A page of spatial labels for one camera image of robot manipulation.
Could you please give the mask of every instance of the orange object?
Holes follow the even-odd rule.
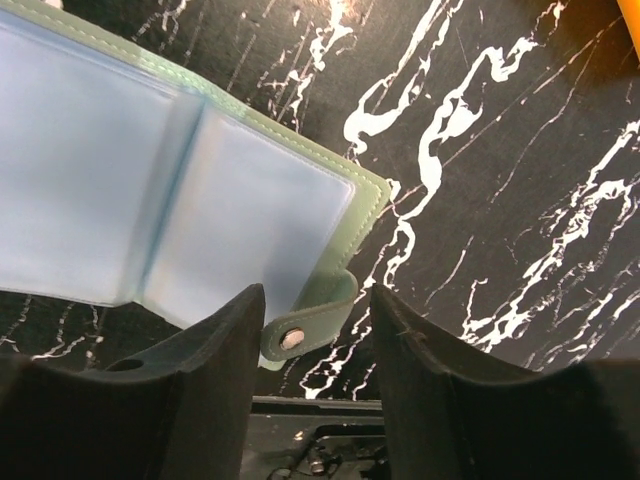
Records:
[[[618,5],[622,10],[624,21],[627,22],[636,54],[640,58],[640,0],[618,0]]]

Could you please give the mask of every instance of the black marble surface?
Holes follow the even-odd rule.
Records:
[[[48,3],[60,4],[56,0]],[[64,0],[388,179],[338,341],[262,395],[377,397],[367,288],[504,360],[640,354],[640,78],[615,0]],[[0,295],[0,351],[100,367],[175,331]]]

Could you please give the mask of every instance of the metal screw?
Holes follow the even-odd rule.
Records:
[[[304,331],[301,328],[292,328],[285,333],[280,341],[283,350],[296,348],[304,341]]]
[[[309,471],[312,475],[323,475],[325,471],[324,462],[319,458],[311,460],[309,462]]]

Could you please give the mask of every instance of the card holder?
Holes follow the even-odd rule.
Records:
[[[260,282],[264,366],[335,338],[384,180],[38,1],[0,0],[0,69],[0,289],[187,327]]]

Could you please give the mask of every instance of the wallet stitching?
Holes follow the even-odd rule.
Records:
[[[195,78],[189,78],[188,76],[181,74],[179,72],[176,72],[175,70],[171,69],[171,68],[167,68],[163,65],[160,65],[156,62],[153,62],[151,60],[148,60],[146,58],[142,58],[139,56],[136,56],[134,54],[132,54],[131,52],[118,47],[117,45],[114,45],[113,43],[108,42],[107,40],[103,40],[101,38],[98,38],[88,32],[85,32],[84,30],[77,28],[73,25],[69,25],[68,23],[65,23],[61,20],[58,20],[56,18],[50,17],[49,15],[39,12],[37,10],[34,10],[32,8],[26,7],[25,5],[22,5],[20,3],[17,3],[15,0],[6,0],[8,3],[17,6],[18,8],[25,10],[27,12],[30,12],[38,17],[42,17],[42,18],[46,18],[47,20],[54,22],[56,24],[62,25],[65,28],[69,28],[71,30],[73,30],[76,33],[79,33],[82,36],[88,37],[92,40],[94,40],[95,42],[99,43],[99,44],[103,44],[105,46],[107,46],[109,49],[113,49],[117,52],[120,52],[122,55],[124,55],[125,57],[128,57],[130,59],[139,61],[141,63],[147,64],[153,68],[162,70],[164,72],[166,72],[167,74],[173,76],[173,77],[177,77],[179,79],[182,79],[184,81],[187,81],[191,84],[195,84],[200,86],[200,88],[202,88],[205,91],[210,91],[211,87],[209,85],[207,85],[207,81],[205,79],[200,79],[197,77],[197,74],[195,74]],[[258,125],[261,125],[265,130],[267,130],[268,132],[271,132],[273,135],[277,136],[278,138],[284,140],[285,142],[290,142],[294,145],[296,145],[297,147],[301,148],[302,150],[304,150],[305,152],[307,152],[308,154],[314,156],[314,157],[320,157],[324,160],[326,160],[327,162],[331,163],[332,165],[336,166],[338,169],[340,170],[344,170],[344,171],[348,171],[352,174],[354,174],[355,176],[361,178],[365,183],[367,183],[369,186],[373,187],[376,192],[377,192],[377,196],[375,199],[375,204],[374,204],[374,208],[370,208],[369,209],[369,213],[367,214],[367,216],[365,217],[365,219],[363,220],[362,224],[360,225],[358,231],[356,232],[356,234],[354,235],[354,238],[352,239],[351,243],[349,244],[349,246],[347,247],[347,250],[345,251],[345,253],[342,255],[342,257],[340,258],[339,262],[338,262],[338,266],[336,268],[336,271],[333,273],[333,276],[335,277],[337,275],[337,273],[340,271],[341,268],[343,268],[345,265],[345,260],[347,259],[347,257],[349,256],[349,254],[351,253],[351,249],[353,248],[353,246],[356,244],[356,242],[360,239],[362,232],[364,231],[364,229],[366,228],[366,226],[368,225],[369,221],[371,220],[371,217],[373,216],[373,213],[375,210],[377,210],[378,206],[380,205],[380,203],[382,202],[382,189],[375,184],[373,181],[371,181],[370,179],[368,179],[365,175],[359,173],[358,171],[356,171],[353,168],[350,168],[349,164],[342,164],[342,163],[338,163],[335,160],[331,159],[330,157],[326,156],[326,155],[322,155],[321,153],[317,153],[313,150],[311,150],[309,147],[305,146],[304,144],[297,142],[296,140],[292,139],[292,138],[287,138],[285,137],[283,134],[281,134],[280,132],[272,129],[271,127],[269,127],[267,124],[261,122],[258,119],[252,118],[251,121],[254,121],[255,123],[257,123]],[[302,320],[307,320],[309,318],[312,318],[314,316],[314,314],[308,315],[306,317],[300,318],[300,319],[295,319],[295,320],[289,320],[287,322],[284,322],[280,325],[278,325],[276,332],[281,331],[285,326],[290,325],[291,323],[297,322],[297,321],[302,321]],[[330,338],[325,338],[322,341],[316,342],[312,345],[308,345],[305,346],[303,349],[303,352],[312,350],[314,347],[322,344],[322,343],[327,343],[330,340]],[[277,355],[277,353],[275,351],[272,350],[271,348],[271,344],[269,343],[269,351],[274,354]]]

